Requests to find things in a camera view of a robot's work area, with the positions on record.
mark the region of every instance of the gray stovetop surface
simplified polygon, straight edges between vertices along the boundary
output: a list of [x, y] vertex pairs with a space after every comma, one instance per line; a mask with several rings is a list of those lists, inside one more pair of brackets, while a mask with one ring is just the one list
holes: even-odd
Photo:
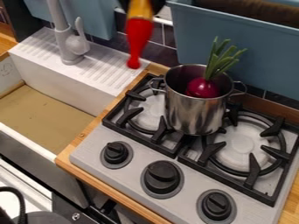
[[[284, 131], [284, 135], [290, 148], [296, 140], [296, 135], [287, 131]], [[101, 150], [107, 143], [114, 141], [123, 141], [134, 149], [132, 161], [119, 170], [110, 170], [103, 166], [100, 161]], [[143, 169], [157, 160], [171, 161], [183, 171], [183, 189], [170, 199], [153, 199], [141, 187], [140, 177]], [[219, 189], [230, 194], [237, 205], [237, 216], [233, 223], [271, 224], [276, 223], [280, 217], [299, 166], [299, 153], [294, 159], [274, 207], [267, 206], [241, 192], [237, 192], [229, 186], [180, 164], [176, 159], [168, 158], [101, 124], [71, 154], [70, 161], [82, 170], [91, 173], [96, 178], [175, 223], [204, 223], [197, 213], [197, 199], [205, 191]]]

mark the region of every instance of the pot handle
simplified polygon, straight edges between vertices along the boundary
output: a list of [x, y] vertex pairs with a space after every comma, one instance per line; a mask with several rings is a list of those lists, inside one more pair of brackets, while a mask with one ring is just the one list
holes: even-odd
[[241, 82], [240, 80], [236, 80], [233, 83], [239, 83], [239, 84], [241, 84], [243, 86], [243, 88], [244, 88], [244, 91], [241, 92], [241, 93], [231, 94], [229, 97], [232, 97], [232, 96], [235, 96], [235, 95], [245, 95], [247, 93], [248, 88], [247, 88], [247, 86], [243, 82]]
[[161, 93], [166, 93], [166, 91], [165, 90], [163, 90], [163, 89], [159, 89], [159, 88], [155, 88], [155, 87], [152, 87], [152, 84], [153, 84], [153, 82], [154, 81], [163, 81], [164, 80], [164, 78], [153, 78], [153, 79], [151, 79], [150, 81], [149, 81], [149, 87], [150, 87], [150, 89], [151, 90], [153, 90], [153, 91], [157, 91], [157, 92], [161, 92]]

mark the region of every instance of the burner grate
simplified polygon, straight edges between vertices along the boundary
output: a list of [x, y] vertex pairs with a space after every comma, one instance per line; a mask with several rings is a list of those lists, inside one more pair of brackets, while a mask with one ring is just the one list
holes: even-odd
[[[163, 117], [160, 116], [159, 125], [157, 129], [145, 129], [132, 120], [132, 118], [140, 115], [143, 111], [143, 107], [130, 108], [132, 101], [145, 102], [146, 97], [142, 96], [143, 91], [149, 90], [149, 81], [156, 78], [155, 75], [148, 74], [142, 79], [132, 90], [126, 93], [126, 96], [103, 118], [102, 124], [118, 133], [123, 134], [126, 137], [130, 137], [138, 143], [144, 144], [151, 149], [164, 154], [167, 157], [175, 158], [182, 148], [185, 136], [183, 133], [176, 132], [167, 126], [167, 123]], [[156, 88], [163, 87], [162, 83], [154, 82]], [[168, 136], [172, 136], [171, 141], [174, 142], [174, 147], [170, 148], [163, 143], [166, 142]]]
[[[282, 189], [284, 180], [287, 177], [292, 160], [298, 151], [299, 137], [296, 139], [292, 151], [290, 153], [287, 153], [286, 140], [283, 134], [281, 133], [281, 127], [283, 125], [284, 128], [286, 128], [288, 125], [286, 125], [283, 122], [283, 118], [278, 117], [276, 120], [274, 120], [274, 122], [270, 122], [268, 119], [261, 115], [253, 114], [244, 109], [241, 110], [240, 105], [232, 107], [230, 112], [226, 114], [226, 117], [229, 119], [233, 126], [238, 126], [239, 116], [249, 116], [265, 123], [269, 128], [267, 128], [261, 133], [261, 137], [278, 138], [280, 143], [279, 150], [266, 145], [261, 146], [262, 151], [265, 151], [267, 154], [269, 154], [271, 157], [275, 159], [275, 161], [269, 167], [262, 170], [253, 153], [250, 153], [248, 157], [249, 171], [236, 171], [230, 167], [225, 166], [224, 164], [221, 164], [220, 161], [218, 161], [215, 157], [215, 154], [221, 151], [224, 147], [226, 147], [226, 142], [208, 144], [208, 136], [202, 137], [203, 151], [199, 156], [198, 160], [191, 159], [187, 156], [188, 150], [196, 140], [196, 138], [192, 136], [190, 136], [189, 139], [186, 140], [188, 144], [178, 155], [177, 160], [180, 163], [187, 165], [196, 171], [204, 173], [205, 175], [213, 179], [216, 179], [225, 185], [231, 186], [233, 189], [239, 192], [242, 192], [266, 205], [273, 207]], [[220, 135], [225, 135], [226, 130], [221, 128], [218, 131], [218, 133]], [[281, 176], [279, 177], [279, 181], [272, 196], [254, 189], [254, 185], [260, 176], [265, 176], [276, 170], [278, 167], [281, 167], [283, 171]]]

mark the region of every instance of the gray faucet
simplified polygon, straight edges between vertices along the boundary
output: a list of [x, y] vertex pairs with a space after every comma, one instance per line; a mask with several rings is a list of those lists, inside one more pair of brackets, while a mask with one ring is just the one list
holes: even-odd
[[75, 20], [75, 28], [79, 36], [75, 35], [72, 26], [67, 23], [59, 0], [47, 0], [48, 7], [55, 24], [55, 37], [59, 45], [61, 60], [66, 65], [74, 65], [83, 60], [84, 54], [90, 50], [85, 37], [83, 22], [80, 17]]

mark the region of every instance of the green leaves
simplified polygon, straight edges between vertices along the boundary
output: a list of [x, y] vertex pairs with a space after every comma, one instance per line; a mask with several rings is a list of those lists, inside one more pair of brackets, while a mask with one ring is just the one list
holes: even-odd
[[247, 49], [239, 50], [233, 56], [233, 53], [237, 50], [237, 46], [231, 45], [227, 50], [220, 56], [223, 50], [226, 48], [227, 44], [230, 42], [230, 39], [225, 39], [219, 47], [218, 37], [212, 42], [212, 50], [210, 53], [209, 61], [205, 69], [205, 79], [210, 80], [215, 78], [217, 75], [220, 75], [227, 71], [229, 68], [233, 67], [240, 60], [239, 56], [244, 53]]

